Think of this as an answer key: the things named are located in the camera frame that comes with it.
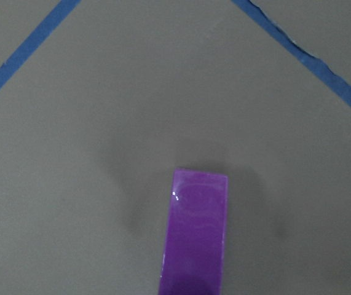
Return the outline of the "purple block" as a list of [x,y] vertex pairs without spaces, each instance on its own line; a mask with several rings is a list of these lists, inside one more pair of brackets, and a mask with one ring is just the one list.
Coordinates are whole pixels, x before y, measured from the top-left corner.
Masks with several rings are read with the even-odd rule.
[[159,294],[220,294],[227,196],[226,175],[174,171]]

